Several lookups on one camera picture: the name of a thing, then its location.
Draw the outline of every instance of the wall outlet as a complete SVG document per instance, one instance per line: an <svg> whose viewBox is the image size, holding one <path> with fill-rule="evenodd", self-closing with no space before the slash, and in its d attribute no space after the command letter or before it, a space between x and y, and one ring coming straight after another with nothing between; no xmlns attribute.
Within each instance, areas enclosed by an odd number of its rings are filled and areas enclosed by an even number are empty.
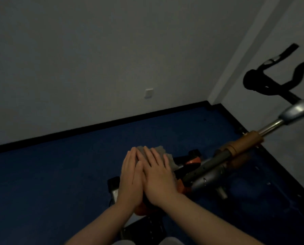
<svg viewBox="0 0 304 245"><path fill-rule="evenodd" d="M147 89L145 90L144 98L145 98L145 99L152 98L153 94L154 94L154 89L153 89L153 88L147 88Z"/></svg>

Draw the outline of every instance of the person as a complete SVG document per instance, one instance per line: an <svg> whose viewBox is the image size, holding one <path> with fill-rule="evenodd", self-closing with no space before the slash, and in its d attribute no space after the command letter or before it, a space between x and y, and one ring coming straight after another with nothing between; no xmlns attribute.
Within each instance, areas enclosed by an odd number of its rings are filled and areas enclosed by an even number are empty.
<svg viewBox="0 0 304 245"><path fill-rule="evenodd" d="M178 193L166 155L163 163L154 148L145 146L144 151L148 160L135 147L127 152L121 168L116 203L74 235L66 245L111 244L142 202L143 191L152 204L164 210L197 244L262 244Z"/></svg>

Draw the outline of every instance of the silver metal tube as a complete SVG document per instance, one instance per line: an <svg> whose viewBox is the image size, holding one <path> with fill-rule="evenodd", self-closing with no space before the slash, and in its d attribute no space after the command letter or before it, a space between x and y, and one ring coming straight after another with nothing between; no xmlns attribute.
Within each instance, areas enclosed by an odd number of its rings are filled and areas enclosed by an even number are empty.
<svg viewBox="0 0 304 245"><path fill-rule="evenodd" d="M275 131L278 129L280 126L284 125L285 122L282 119L277 119L276 121L268 124L267 126L263 127L261 130L258 131L258 133L261 136L266 136L270 134L271 132Z"/></svg>

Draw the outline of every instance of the carpeted floor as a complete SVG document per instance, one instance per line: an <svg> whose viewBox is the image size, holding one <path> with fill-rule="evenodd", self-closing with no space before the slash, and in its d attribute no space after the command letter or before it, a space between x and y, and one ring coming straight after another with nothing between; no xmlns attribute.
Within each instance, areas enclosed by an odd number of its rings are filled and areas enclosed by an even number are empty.
<svg viewBox="0 0 304 245"><path fill-rule="evenodd" d="M131 147L162 145L173 156L205 158L239 135L216 110L195 108L0 154L0 244L63 244L109 204L107 180ZM253 156L225 183L193 199L266 244L304 244L304 217L285 182ZM168 217L169 236L193 244Z"/></svg>

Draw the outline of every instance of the black baseboard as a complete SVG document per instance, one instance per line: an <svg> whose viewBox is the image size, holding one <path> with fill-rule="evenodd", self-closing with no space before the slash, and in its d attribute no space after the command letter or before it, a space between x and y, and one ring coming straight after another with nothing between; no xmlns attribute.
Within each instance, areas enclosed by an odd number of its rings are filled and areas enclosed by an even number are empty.
<svg viewBox="0 0 304 245"><path fill-rule="evenodd" d="M188 105L184 105L184 106L180 106L180 107L173 107L173 108L169 108L169 109L165 109L165 110L136 115L136 116L132 116L132 117L128 117L128 118L117 119L117 120L113 120L113 121L109 121L109 122L105 122L105 123L75 128L72 130L56 132L56 133L52 133L52 134L48 134L48 135L44 135L44 136L33 137L33 138L21 140L21 141L2 144L2 145L0 145L0 153L10 151L10 150L21 149L21 148L25 148L28 146L37 145L40 143L45 143L45 142L49 142L49 141L53 141L53 140L67 138L67 137L71 137L71 136L75 136L75 135L80 135L80 134L84 134L84 133L88 133L88 132L92 132L92 131L97 131L97 130L101 130L101 129L105 129L105 128L109 128L109 127L113 127L113 126L117 126L117 125L127 124L127 123L131 123L131 122L135 122L135 121L139 121L139 120L143 120L143 119L149 119L149 118L154 118L157 116L166 115L166 114L170 114L170 113L186 111L186 110L196 108L196 107L209 107L209 106L210 106L210 104L208 101L203 101L203 102L188 104Z"/></svg>
<svg viewBox="0 0 304 245"><path fill-rule="evenodd" d="M212 108L217 109L232 124L237 133L244 134L248 132L222 104L214 105ZM256 148L256 153L263 157L273 171L282 177L295 196L299 210L304 215L304 187L262 145Z"/></svg>

